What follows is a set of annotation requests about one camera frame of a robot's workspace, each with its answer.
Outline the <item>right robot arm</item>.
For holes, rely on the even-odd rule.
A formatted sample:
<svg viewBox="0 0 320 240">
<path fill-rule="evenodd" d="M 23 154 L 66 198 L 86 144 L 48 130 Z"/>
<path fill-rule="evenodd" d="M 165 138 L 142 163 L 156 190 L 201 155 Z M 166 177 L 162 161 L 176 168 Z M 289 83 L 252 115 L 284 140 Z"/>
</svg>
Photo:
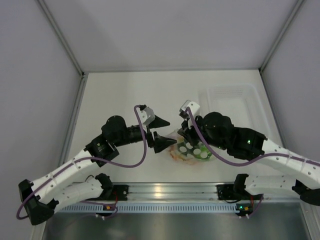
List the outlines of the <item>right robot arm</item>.
<svg viewBox="0 0 320 240">
<path fill-rule="evenodd" d="M 189 109 L 179 114 L 183 118 L 179 134 L 191 144 L 203 143 L 222 162 L 245 167 L 260 163 L 279 171 L 276 176 L 241 173 L 233 185 L 235 196 L 290 196 L 319 206 L 320 164 L 292 152 L 251 128 L 236 127 L 231 119 L 218 112 L 194 117 Z"/>
</svg>

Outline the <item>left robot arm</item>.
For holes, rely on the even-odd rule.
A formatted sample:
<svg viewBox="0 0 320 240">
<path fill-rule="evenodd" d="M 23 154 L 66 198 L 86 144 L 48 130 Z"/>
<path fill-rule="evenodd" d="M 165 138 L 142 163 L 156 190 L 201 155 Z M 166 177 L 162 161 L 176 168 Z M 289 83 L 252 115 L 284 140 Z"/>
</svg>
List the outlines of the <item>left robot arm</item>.
<svg viewBox="0 0 320 240">
<path fill-rule="evenodd" d="M 86 201 L 107 200 L 114 190 L 110 177 L 99 173 L 90 180 L 77 183 L 80 177 L 88 177 L 119 155 L 118 147 L 143 143 L 142 158 L 147 148 L 160 153 L 176 143 L 172 138 L 163 137 L 151 129 L 167 127 L 170 123 L 153 113 L 140 110 L 137 125 L 127 126 L 119 115 L 110 117 L 101 128 L 101 134 L 84 149 L 52 172 L 35 180 L 25 179 L 18 184 L 21 199 L 19 211 L 26 211 L 31 225 L 46 222 L 64 207 Z"/>
</svg>

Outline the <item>clear polka dot zip bag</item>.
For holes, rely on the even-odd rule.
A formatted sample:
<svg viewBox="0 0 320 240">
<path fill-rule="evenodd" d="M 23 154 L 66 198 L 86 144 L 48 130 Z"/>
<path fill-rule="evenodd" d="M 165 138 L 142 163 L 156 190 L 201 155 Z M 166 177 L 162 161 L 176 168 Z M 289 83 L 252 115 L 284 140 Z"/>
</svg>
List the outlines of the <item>clear polka dot zip bag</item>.
<svg viewBox="0 0 320 240">
<path fill-rule="evenodd" d="M 183 136 L 178 134 L 177 130 L 166 135 L 166 137 L 176 140 L 176 143 L 164 152 L 177 163 L 197 165 L 217 159 L 202 142 L 192 146 Z"/>
</svg>

